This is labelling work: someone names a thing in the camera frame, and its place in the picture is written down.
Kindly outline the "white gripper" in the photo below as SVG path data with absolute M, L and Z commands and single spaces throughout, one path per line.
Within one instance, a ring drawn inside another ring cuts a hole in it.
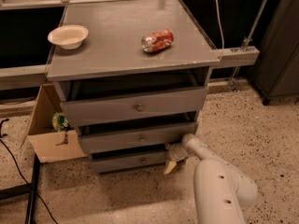
M 168 149 L 167 157 L 169 161 L 166 162 L 164 167 L 164 174 L 169 175 L 172 170 L 177 166 L 178 161 L 183 161 L 190 157 L 190 153 L 181 143 L 164 144 L 165 149 Z

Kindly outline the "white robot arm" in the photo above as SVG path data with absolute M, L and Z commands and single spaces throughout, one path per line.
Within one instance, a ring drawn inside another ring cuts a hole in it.
M 200 161 L 193 175 L 198 224 L 247 224 L 242 209 L 258 197 L 252 178 L 211 151 L 194 134 L 185 134 L 179 143 L 166 144 L 165 148 L 165 175 L 190 156 Z

